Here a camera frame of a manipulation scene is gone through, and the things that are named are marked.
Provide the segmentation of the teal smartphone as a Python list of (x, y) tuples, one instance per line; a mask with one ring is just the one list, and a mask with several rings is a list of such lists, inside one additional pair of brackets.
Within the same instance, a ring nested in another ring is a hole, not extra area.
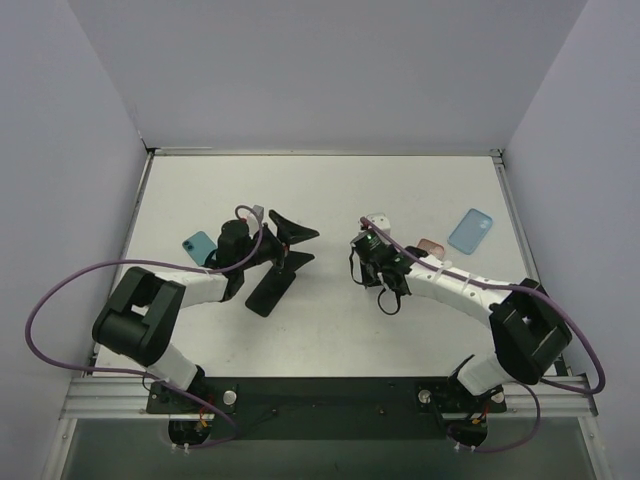
[(186, 238), (182, 242), (182, 248), (200, 267), (205, 267), (207, 261), (213, 258), (217, 252), (216, 243), (202, 230)]

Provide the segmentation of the black smartphone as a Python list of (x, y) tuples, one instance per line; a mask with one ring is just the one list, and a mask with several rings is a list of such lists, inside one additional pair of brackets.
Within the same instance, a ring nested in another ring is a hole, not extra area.
[(296, 279), (296, 273), (272, 267), (245, 301), (251, 312), (266, 318)]

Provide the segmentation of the light blue phone case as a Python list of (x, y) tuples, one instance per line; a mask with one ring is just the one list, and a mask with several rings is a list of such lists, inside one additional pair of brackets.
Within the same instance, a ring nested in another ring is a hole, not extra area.
[(493, 219), (471, 208), (447, 238), (447, 244), (465, 255), (471, 255), (493, 226)]

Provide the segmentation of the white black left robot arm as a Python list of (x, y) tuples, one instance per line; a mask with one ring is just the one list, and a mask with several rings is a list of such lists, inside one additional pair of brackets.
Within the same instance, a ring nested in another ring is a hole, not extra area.
[(171, 339), (181, 310), (231, 300), (244, 284), (246, 270), (265, 263), (270, 269), (245, 302), (251, 312), (268, 317), (314, 255), (296, 252), (296, 244), (318, 237), (317, 230), (294, 223), (274, 210), (252, 208), (250, 216), (225, 222), (203, 271), (153, 273), (131, 267), (122, 276), (93, 329), (94, 341), (144, 368), (169, 385), (169, 398), (183, 411), (204, 402), (205, 374)]

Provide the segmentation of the phone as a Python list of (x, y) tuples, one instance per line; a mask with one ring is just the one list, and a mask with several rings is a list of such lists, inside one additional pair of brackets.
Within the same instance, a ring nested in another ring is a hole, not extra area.
[(417, 248), (425, 251), (429, 255), (434, 256), (440, 261), (442, 261), (445, 257), (445, 248), (441, 244), (426, 238), (422, 238), (419, 240)]

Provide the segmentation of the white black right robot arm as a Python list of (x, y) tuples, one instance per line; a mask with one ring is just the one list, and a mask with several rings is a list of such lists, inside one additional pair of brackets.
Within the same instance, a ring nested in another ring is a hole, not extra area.
[(360, 284), (403, 296), (419, 296), (449, 306), (483, 324), (493, 346), (464, 359), (452, 377), (479, 397), (509, 381), (537, 384), (572, 340), (563, 318), (535, 297), (542, 288), (526, 278), (520, 284), (481, 280), (409, 247), (401, 251), (373, 229), (351, 241), (361, 267)]

